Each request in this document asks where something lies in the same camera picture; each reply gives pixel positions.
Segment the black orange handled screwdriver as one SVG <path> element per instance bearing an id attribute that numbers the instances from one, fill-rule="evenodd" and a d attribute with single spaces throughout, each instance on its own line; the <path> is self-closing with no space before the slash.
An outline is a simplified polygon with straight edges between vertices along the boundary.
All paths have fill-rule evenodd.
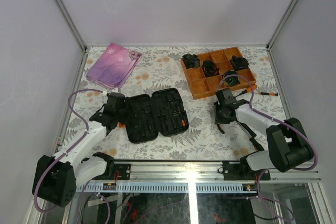
<path id="1" fill-rule="evenodd" d="M 241 123 L 237 121 L 238 125 L 242 128 L 242 130 L 245 132 L 245 134 L 248 136 L 249 141 L 252 143 L 253 147 L 255 148 L 256 151 L 264 151 L 265 149 L 263 146 L 258 143 L 255 139 L 257 136 L 256 133 L 245 123 Z"/>

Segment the black plastic tool case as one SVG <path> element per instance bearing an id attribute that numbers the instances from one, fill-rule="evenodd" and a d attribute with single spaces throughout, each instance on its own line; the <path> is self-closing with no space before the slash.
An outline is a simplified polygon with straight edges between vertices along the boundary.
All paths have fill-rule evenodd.
<path id="1" fill-rule="evenodd" d="M 133 144 L 153 141 L 159 134 L 165 137 L 181 134 L 189 128 L 183 100 L 176 88 L 155 91 L 152 95 L 136 95 L 130 101 L 137 117 L 127 123 L 125 128 Z M 178 105 L 184 114 L 185 127 L 180 127 L 178 123 Z"/>

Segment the orange black long-nose pliers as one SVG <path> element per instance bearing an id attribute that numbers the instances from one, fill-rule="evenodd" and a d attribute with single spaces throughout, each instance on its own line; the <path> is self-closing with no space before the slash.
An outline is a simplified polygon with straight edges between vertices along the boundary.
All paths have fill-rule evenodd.
<path id="1" fill-rule="evenodd" d="M 217 124 L 217 128 L 222 134 L 225 134 L 225 131 L 223 130 L 220 124 Z"/>

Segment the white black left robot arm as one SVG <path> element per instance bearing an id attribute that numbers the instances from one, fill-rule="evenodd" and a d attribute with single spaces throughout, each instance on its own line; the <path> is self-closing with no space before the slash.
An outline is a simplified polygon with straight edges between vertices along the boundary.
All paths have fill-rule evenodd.
<path id="1" fill-rule="evenodd" d="M 104 93 L 107 101 L 88 121 L 85 129 L 60 151 L 52 156 L 42 156 L 36 166 L 32 194 L 37 210 L 41 198 L 59 207 L 67 206 L 76 189 L 96 177 L 109 179 L 115 175 L 114 158 L 103 152 L 96 152 L 90 158 L 86 155 L 119 124 L 126 124 L 135 112 L 128 97 L 120 93 Z"/>

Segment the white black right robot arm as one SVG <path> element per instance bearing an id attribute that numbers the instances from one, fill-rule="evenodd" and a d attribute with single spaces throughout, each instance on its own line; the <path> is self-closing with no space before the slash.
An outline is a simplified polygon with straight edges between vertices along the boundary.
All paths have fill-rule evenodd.
<path id="1" fill-rule="evenodd" d="M 216 92 L 214 103 L 215 123 L 240 123 L 253 128 L 267 138 L 266 150 L 259 150 L 241 159 L 240 175 L 251 179 L 259 170 L 276 169 L 282 173 L 290 170 L 311 170 L 317 166 L 318 156 L 307 138 L 301 122 L 296 118 L 281 121 L 255 109 L 251 101 L 237 100 L 229 88 Z M 312 166 L 300 168 L 313 160 Z"/>

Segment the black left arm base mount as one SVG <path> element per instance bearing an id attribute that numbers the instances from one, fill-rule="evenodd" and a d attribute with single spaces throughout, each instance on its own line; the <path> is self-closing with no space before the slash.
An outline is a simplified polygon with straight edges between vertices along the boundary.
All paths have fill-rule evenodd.
<path id="1" fill-rule="evenodd" d="M 129 180 L 131 174 L 131 164 L 114 163 L 107 167 L 106 171 L 93 177 L 93 180 Z"/>

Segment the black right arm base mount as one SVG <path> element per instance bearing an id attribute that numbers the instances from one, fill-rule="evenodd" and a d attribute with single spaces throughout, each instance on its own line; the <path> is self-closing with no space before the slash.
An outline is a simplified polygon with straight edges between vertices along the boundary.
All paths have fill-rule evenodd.
<path id="1" fill-rule="evenodd" d="M 253 170 L 247 161 L 241 159 L 239 161 L 222 161 L 224 180 L 228 181 L 256 181 L 264 168 Z"/>

